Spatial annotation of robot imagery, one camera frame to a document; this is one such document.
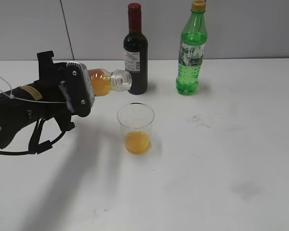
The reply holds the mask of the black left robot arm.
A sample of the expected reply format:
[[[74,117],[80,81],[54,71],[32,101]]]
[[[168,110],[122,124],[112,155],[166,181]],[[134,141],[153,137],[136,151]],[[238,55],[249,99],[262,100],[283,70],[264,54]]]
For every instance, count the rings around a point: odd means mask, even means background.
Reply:
[[[94,103],[94,92],[86,65],[53,62],[53,51],[37,54],[39,79],[0,93],[0,155],[40,154],[53,147],[75,124],[72,116],[86,117]],[[43,125],[55,119],[60,135],[40,142]],[[23,128],[35,127],[24,152],[3,151]]]

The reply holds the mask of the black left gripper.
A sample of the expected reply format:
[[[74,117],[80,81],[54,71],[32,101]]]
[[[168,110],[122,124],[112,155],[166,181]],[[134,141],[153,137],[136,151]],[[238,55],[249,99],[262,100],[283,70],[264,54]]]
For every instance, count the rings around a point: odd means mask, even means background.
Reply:
[[[86,65],[75,61],[53,62],[53,51],[37,53],[39,80],[37,85],[46,90],[56,109],[51,115],[61,131],[75,125],[72,116],[87,117],[94,103],[94,92]]]

